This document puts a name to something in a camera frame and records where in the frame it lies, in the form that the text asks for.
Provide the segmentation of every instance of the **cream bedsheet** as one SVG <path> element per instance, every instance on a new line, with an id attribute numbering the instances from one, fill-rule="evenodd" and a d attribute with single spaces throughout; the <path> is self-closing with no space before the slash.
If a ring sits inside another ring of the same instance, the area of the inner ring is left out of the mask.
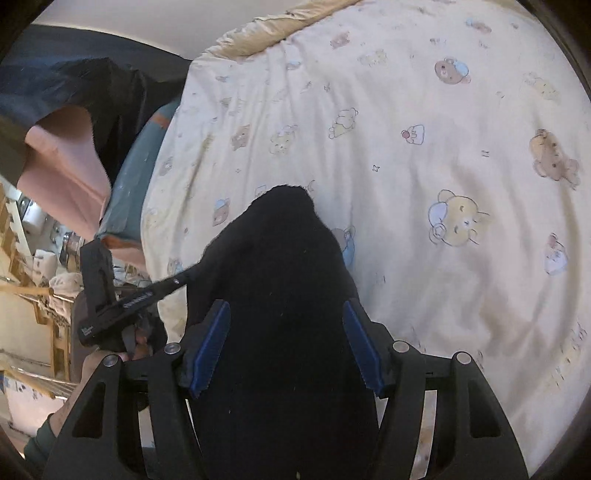
<path id="1" fill-rule="evenodd" d="M 236 60 L 267 45 L 225 38 L 191 65 L 160 151 L 150 275 L 197 262 L 273 186 L 304 186 L 370 317 L 423 352 L 470 352 L 534 472 L 591 383 L 591 107 L 559 47 L 483 0 L 365 0 Z M 184 293 L 160 312 L 179 338 Z"/>

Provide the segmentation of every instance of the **teddy bear pattern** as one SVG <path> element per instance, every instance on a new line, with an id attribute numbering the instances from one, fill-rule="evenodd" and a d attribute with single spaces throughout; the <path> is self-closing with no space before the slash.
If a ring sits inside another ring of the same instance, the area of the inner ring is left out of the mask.
<path id="1" fill-rule="evenodd" d="M 558 143 L 556 136 L 540 128 L 530 140 L 530 151 L 534 156 L 534 169 L 540 177 L 559 181 L 566 179 L 572 188 L 579 185 L 579 162 L 568 158 Z"/>
<path id="2" fill-rule="evenodd" d="M 271 136 L 269 151 L 274 154 L 286 154 L 296 138 L 297 125 L 287 125 Z"/>
<path id="3" fill-rule="evenodd" d="M 232 136 L 232 147 L 234 151 L 239 148 L 246 147 L 248 143 L 248 137 L 250 135 L 251 125 L 243 125 L 236 130 L 236 133 Z"/>
<path id="4" fill-rule="evenodd" d="M 471 78 L 468 72 L 468 66 L 453 57 L 446 57 L 435 64 L 437 77 L 449 85 L 456 85 L 460 82 L 470 83 Z"/>
<path id="5" fill-rule="evenodd" d="M 314 200 L 316 197 L 316 181 L 312 180 L 308 183 L 308 185 L 300 185 L 307 193 L 310 195 L 310 198 Z"/>
<path id="6" fill-rule="evenodd" d="M 166 273 L 169 277 L 176 275 L 184 270 L 183 263 L 178 258 L 169 258 L 166 265 Z"/>
<path id="7" fill-rule="evenodd" d="M 555 234 L 551 233 L 545 249 L 544 269 L 548 275 L 556 275 L 566 270 L 569 258 L 566 256 L 564 245 L 558 242 Z"/>
<path id="8" fill-rule="evenodd" d="M 486 25 L 484 22 L 477 22 L 471 18 L 466 20 L 466 25 L 472 27 L 474 30 L 478 30 L 480 33 L 490 33 L 492 28 Z"/>
<path id="9" fill-rule="evenodd" d="M 388 56 L 386 55 L 386 52 L 380 48 L 370 55 L 361 55 L 357 58 L 357 60 L 361 65 L 373 67 L 375 65 L 382 65 L 386 63 Z"/>
<path id="10" fill-rule="evenodd" d="M 255 198 L 259 198 L 261 195 L 267 193 L 267 185 L 260 185 L 255 189 Z"/>
<path id="11" fill-rule="evenodd" d="M 412 145 L 422 145 L 425 140 L 425 126 L 412 125 L 406 130 L 402 130 L 402 138 Z"/>
<path id="12" fill-rule="evenodd" d="M 548 80 L 538 77 L 535 72 L 527 73 L 524 82 L 533 87 L 545 100 L 558 100 L 560 97 L 558 90 Z"/>
<path id="13" fill-rule="evenodd" d="M 330 40 L 330 46 L 333 47 L 334 50 L 336 50 L 337 48 L 344 47 L 349 42 L 349 32 L 343 32 L 333 37 L 332 40 Z"/>
<path id="14" fill-rule="evenodd" d="M 474 200 L 455 195 L 450 190 L 440 191 L 437 200 L 428 213 L 431 242 L 443 242 L 451 247 L 459 247 L 468 241 L 477 244 L 477 229 L 488 213 L 479 212 Z"/>
<path id="15" fill-rule="evenodd" d="M 355 258 L 355 227 L 351 225 L 345 230 L 334 228 L 331 231 L 339 243 L 341 252 L 343 252 L 345 267 L 349 268 Z"/>
<path id="16" fill-rule="evenodd" d="M 230 214 L 230 199 L 218 200 L 213 208 L 213 226 L 220 225 Z"/>
<path id="17" fill-rule="evenodd" d="M 336 138 L 353 130 L 355 128 L 355 117 L 358 113 L 352 107 L 347 110 L 341 110 L 333 126 L 329 128 L 329 138 Z"/>

